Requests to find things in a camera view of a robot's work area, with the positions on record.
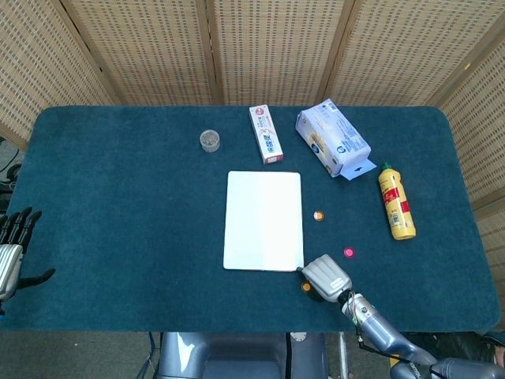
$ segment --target white tissue box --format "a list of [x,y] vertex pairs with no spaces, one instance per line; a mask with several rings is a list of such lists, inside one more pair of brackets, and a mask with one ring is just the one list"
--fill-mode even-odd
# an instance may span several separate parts
[[376,167],[368,160],[372,149],[331,99],[302,111],[296,129],[333,178],[351,180]]

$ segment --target white paper sheet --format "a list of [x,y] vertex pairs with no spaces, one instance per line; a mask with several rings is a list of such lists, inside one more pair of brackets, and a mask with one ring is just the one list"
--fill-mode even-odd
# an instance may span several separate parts
[[303,264],[300,174],[230,171],[224,268],[295,271]]

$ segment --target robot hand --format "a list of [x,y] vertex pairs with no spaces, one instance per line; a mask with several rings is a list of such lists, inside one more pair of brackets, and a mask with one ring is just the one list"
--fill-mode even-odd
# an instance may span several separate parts
[[[329,302],[338,302],[342,313],[356,327],[358,343],[361,348],[381,355],[399,355],[399,363],[391,368],[391,378],[419,378],[417,367],[428,367],[428,377],[433,379],[505,379],[505,371],[500,367],[483,362],[471,362],[461,359],[443,359],[438,361],[424,349],[414,345],[372,306],[366,298],[353,291],[350,277],[327,254],[301,270],[316,291]],[[378,349],[367,347],[361,338],[365,334]]]
[[31,211],[30,207],[10,217],[0,218],[0,317],[4,315],[2,303],[13,297],[16,290],[44,283],[56,271],[51,268],[41,276],[19,278],[21,262],[30,243],[33,227],[42,215],[41,211],[37,211],[28,217]]

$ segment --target table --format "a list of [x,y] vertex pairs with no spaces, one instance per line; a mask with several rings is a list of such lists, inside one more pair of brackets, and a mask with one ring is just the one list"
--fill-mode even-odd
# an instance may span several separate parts
[[[301,174],[305,263],[329,253],[401,331],[491,328],[496,291],[451,131],[433,107],[342,107],[402,173],[417,237],[395,241],[379,169],[331,178],[297,135],[302,107],[271,107],[285,159],[263,165],[247,107],[53,107],[39,116],[10,212],[41,209],[23,276],[57,269],[5,305],[4,328],[337,331],[352,325],[297,273],[223,269],[228,171]],[[215,129],[221,147],[204,152]],[[312,214],[322,210],[323,222]],[[354,259],[342,250],[352,246]]]

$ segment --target yellow condiment bottle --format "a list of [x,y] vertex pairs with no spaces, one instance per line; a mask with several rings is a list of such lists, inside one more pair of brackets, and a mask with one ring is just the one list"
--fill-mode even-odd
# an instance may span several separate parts
[[394,239],[409,239],[416,236],[410,206],[403,189],[402,176],[387,163],[379,175],[380,191],[386,206],[387,219]]

